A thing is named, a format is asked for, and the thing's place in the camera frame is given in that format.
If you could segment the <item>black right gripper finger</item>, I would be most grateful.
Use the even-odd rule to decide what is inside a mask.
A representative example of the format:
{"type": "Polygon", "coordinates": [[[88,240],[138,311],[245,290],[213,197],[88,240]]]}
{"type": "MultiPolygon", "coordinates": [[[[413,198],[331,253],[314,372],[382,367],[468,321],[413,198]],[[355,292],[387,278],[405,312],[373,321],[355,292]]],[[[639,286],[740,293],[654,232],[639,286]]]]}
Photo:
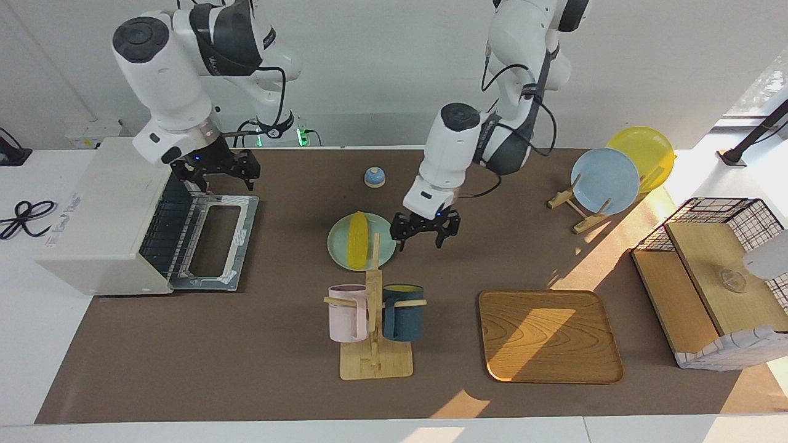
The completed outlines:
{"type": "Polygon", "coordinates": [[[206,173],[205,168],[197,167],[190,169],[189,167],[174,167],[174,174],[181,182],[188,182],[195,185],[200,193],[209,193],[208,184],[204,178],[206,173]]]}
{"type": "Polygon", "coordinates": [[[233,177],[246,185],[249,191],[254,190],[254,182],[260,177],[261,168],[253,151],[244,149],[233,155],[233,177]]]}

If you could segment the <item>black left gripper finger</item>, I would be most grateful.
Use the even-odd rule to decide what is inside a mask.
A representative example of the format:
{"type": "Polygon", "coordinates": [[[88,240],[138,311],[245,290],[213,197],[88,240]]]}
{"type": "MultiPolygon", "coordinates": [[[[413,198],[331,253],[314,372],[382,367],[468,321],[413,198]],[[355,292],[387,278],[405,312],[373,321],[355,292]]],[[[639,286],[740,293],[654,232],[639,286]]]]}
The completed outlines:
{"type": "Polygon", "coordinates": [[[441,212],[436,214],[435,229],[436,239],[435,245],[437,249],[441,249],[444,240],[457,235],[461,223],[461,216],[459,212],[441,212]]]}
{"type": "Polygon", "coordinates": [[[391,220],[391,238],[398,244],[399,252],[405,248],[406,241],[414,235],[411,220],[405,213],[397,212],[391,220]]]}

